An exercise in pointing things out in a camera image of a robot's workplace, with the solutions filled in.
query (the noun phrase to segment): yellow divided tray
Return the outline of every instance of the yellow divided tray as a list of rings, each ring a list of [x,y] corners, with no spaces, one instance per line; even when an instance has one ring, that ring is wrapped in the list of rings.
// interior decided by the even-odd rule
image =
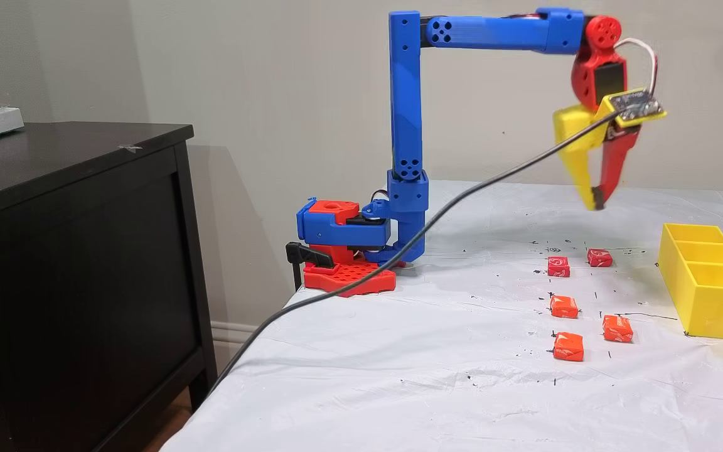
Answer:
[[[658,264],[685,332],[723,338],[721,229],[698,224],[663,224]]]

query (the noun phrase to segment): red servo bracket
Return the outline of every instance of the red servo bracket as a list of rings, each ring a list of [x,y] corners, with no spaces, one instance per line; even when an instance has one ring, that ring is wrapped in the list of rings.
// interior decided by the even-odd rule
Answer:
[[[614,17],[595,16],[585,26],[570,80],[579,102],[591,111],[605,95],[626,91],[626,60],[614,48],[620,37],[621,23]]]

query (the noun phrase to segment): black cable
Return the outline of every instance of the black cable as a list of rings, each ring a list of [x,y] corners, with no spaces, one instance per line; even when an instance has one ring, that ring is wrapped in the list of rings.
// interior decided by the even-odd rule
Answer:
[[[380,189],[374,191],[372,195],[370,195],[370,202],[371,202],[371,203],[373,202],[373,200],[375,200],[375,195],[377,195],[377,194],[379,194],[379,193],[381,193],[381,194],[383,194],[384,196],[386,196],[387,199],[389,200],[390,194],[387,193],[387,190],[384,190],[383,188],[380,188]]]
[[[450,209],[453,208],[453,206],[456,206],[456,204],[459,203],[459,201],[464,200],[468,196],[472,195],[473,193],[476,193],[479,190],[482,190],[483,188],[487,188],[488,186],[493,185],[494,183],[500,182],[502,180],[505,180],[505,178],[511,177],[512,175],[515,175],[521,171],[524,171],[528,167],[531,167],[535,165],[536,163],[542,162],[548,157],[551,157],[554,154],[557,154],[557,152],[564,149],[566,146],[570,145],[570,143],[573,143],[576,140],[579,140],[579,138],[585,136],[588,134],[588,132],[593,131],[597,127],[601,126],[602,124],[605,124],[611,120],[613,120],[617,115],[619,115],[621,112],[623,112],[623,109],[617,110],[612,112],[611,114],[606,115],[605,117],[601,118],[598,121],[595,121],[590,126],[585,127],[579,132],[576,132],[576,134],[571,135],[568,139],[565,141],[562,141],[561,143],[557,144],[556,146],[552,147],[548,151],[544,152],[543,154],[540,154],[537,157],[534,157],[528,162],[524,162],[518,166],[515,166],[513,169],[510,169],[509,171],[506,171],[504,173],[501,173],[500,175],[497,175],[493,178],[488,178],[488,180],[485,180],[484,182],[477,183],[474,186],[471,186],[471,188],[468,188],[467,190],[463,191],[462,193],[459,193],[456,195],[452,200],[448,201],[447,204],[442,206],[442,208],[437,211],[436,215],[430,218],[426,222],[426,225],[418,231],[418,234],[415,234],[411,240],[409,240],[406,244],[404,244],[404,248],[401,248],[400,251],[396,252],[393,257],[390,258],[389,261],[382,264],[382,266],[379,266],[378,269],[373,270],[373,272],[370,272],[369,274],[365,275],[365,277],[359,278],[356,281],[351,282],[347,286],[341,287],[336,290],[332,290],[330,292],[326,292],[324,294],[315,295],[312,298],[306,298],[303,301],[298,301],[297,303],[293,303],[289,306],[284,307],[284,309],[281,309],[278,312],[275,312],[275,314],[270,315],[269,318],[263,321],[258,328],[255,329],[252,333],[250,333],[250,336],[244,341],[244,344],[242,344],[241,348],[238,349],[235,355],[233,355],[233,358],[230,360],[230,362],[227,364],[227,366],[224,368],[224,370],[219,374],[219,377],[216,379],[216,383],[213,384],[213,387],[208,392],[208,395],[206,397],[210,396],[214,389],[216,389],[217,386],[219,386],[220,383],[222,383],[222,380],[225,380],[225,377],[230,373],[230,371],[233,370],[233,367],[236,366],[236,363],[242,358],[242,355],[244,355],[244,352],[247,351],[247,349],[250,347],[250,344],[255,341],[256,338],[259,337],[262,331],[267,326],[270,326],[270,324],[273,323],[273,321],[278,320],[279,318],[283,317],[284,315],[289,314],[292,311],[295,311],[295,309],[299,309],[303,306],[309,306],[312,303],[316,303],[317,301],[323,301],[327,300],[330,297],[335,297],[336,295],[342,294],[344,292],[347,292],[350,289],[355,289],[358,286],[361,286],[364,283],[367,283],[367,281],[371,280],[372,278],[376,277],[377,275],[381,274],[381,272],[387,271],[388,269],[392,268],[394,264],[398,263],[401,260],[401,257],[404,256],[404,254],[409,251],[409,249],[414,246],[415,243],[418,242],[425,234],[426,232],[431,229],[434,224],[439,221],[440,218],[442,218]]]

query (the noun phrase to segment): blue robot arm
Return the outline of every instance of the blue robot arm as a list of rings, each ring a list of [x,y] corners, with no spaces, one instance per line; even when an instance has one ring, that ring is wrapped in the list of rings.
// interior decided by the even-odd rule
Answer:
[[[301,239],[316,245],[347,244],[354,249],[365,250],[366,260],[383,263],[424,226],[428,209],[428,177],[422,169],[422,48],[528,50],[575,55],[582,42],[585,22],[582,11],[566,8],[539,8],[534,14],[504,18],[421,18],[417,11],[390,13],[393,165],[387,172],[389,200],[373,200],[361,209],[359,220],[362,221],[354,221],[353,224],[340,224],[334,215],[316,212],[311,207],[313,202],[307,204],[297,216]],[[392,245],[387,245],[389,220],[398,221],[398,240]],[[425,242],[420,240],[404,260],[416,260],[424,249]]]

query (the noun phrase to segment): red joint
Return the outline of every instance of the red joint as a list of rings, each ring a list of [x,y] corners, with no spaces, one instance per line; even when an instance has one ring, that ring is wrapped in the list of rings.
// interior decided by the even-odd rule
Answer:
[[[621,23],[614,17],[596,16],[585,27],[585,43],[579,48],[574,60],[574,68],[570,74],[574,94],[582,105],[591,111],[597,111],[601,98],[613,92],[602,92],[600,87],[620,87],[626,91],[626,60],[615,52],[615,44],[621,37]],[[597,74],[597,69],[609,63],[621,64],[622,80],[597,80],[604,75]]]
[[[350,201],[319,200],[309,209],[312,213],[332,213],[336,224],[344,225],[348,218],[359,214],[359,204]]]
[[[640,134],[639,129],[632,132],[605,140],[602,151],[602,183],[599,189],[602,192],[602,202],[610,198],[621,181],[621,171],[623,169],[623,161],[629,149],[635,146]]]

